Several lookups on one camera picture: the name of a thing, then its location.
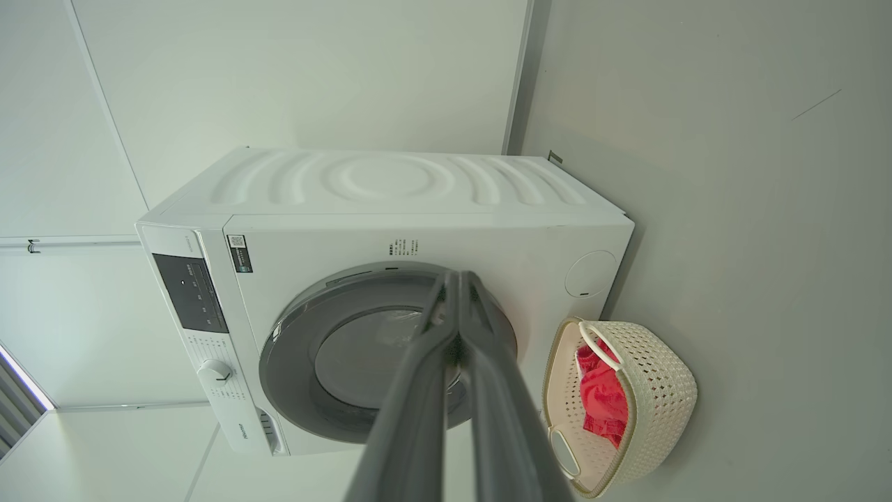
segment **gray floor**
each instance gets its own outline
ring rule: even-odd
[[[523,153],[637,229],[698,407],[605,500],[892,499],[892,2],[554,0]]]

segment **red cloth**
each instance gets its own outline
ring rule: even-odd
[[[604,341],[599,339],[598,347],[616,360]],[[582,370],[579,383],[579,395],[585,408],[582,428],[610,439],[614,447],[619,448],[625,424],[629,422],[629,403],[625,400],[623,386],[613,368],[601,361],[589,346],[583,345],[576,351],[576,361]]]

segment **laundry basket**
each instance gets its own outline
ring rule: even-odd
[[[619,363],[598,348],[598,339]],[[586,343],[616,371],[629,404],[619,448],[582,428],[576,350]],[[582,496],[598,497],[613,483],[656,469],[684,431],[696,401],[697,384],[688,367],[647,328],[571,317],[557,330],[542,402],[557,459]]]

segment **white dial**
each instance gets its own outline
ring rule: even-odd
[[[232,369],[216,359],[208,359],[198,368],[198,378],[208,387],[223,387],[232,377]]]

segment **white washing machine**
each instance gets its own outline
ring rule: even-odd
[[[229,444],[264,456],[365,442],[446,269],[480,276],[539,403],[555,329],[599,317],[632,226],[539,157],[257,148],[136,224]]]

